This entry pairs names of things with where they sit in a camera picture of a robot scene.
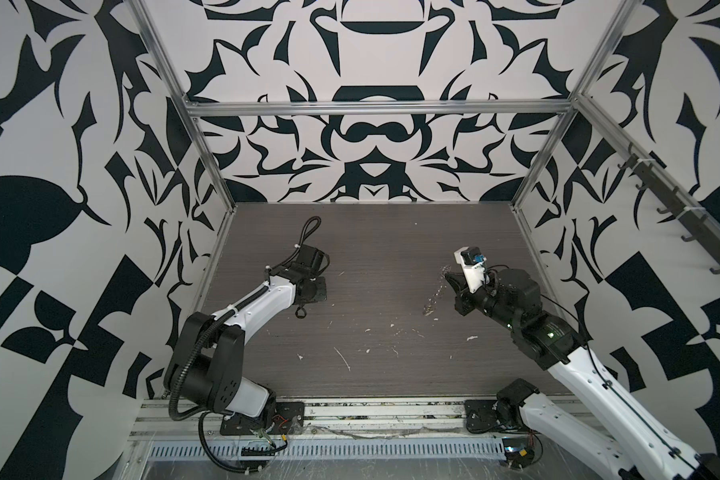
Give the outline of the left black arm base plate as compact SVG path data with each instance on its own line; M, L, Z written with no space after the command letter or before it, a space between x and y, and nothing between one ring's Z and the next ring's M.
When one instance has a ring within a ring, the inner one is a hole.
M220 434L222 436L254 435L263 430L267 434L287 434L292 428L300 428L305 416L304 402L269 401L255 417L235 413L225 415Z

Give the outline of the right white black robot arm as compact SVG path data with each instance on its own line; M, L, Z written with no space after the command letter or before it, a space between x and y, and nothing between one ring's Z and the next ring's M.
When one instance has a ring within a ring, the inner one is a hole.
M603 479L720 479L720 458L699 453L651 415L608 371L566 320L546 311L545 295L524 270L467 265L448 272L454 308L506 328L513 344L564 385L603 426L598 431L518 379L498 400L521 423L563 447Z

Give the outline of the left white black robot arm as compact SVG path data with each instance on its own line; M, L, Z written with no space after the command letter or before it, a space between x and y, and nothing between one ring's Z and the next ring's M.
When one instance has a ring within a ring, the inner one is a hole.
M275 394L243 376L245 347L280 312L294 307L303 318L306 305L326 301L324 272L330 263L327 253L301 245L240 300L211 314L190 315L164 375L171 420L216 413L269 422Z

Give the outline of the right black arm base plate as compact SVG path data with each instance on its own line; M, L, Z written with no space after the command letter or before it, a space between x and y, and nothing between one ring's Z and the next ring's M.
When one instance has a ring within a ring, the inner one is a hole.
M521 403L508 399L470 399L464 402L465 428L471 434L529 433Z

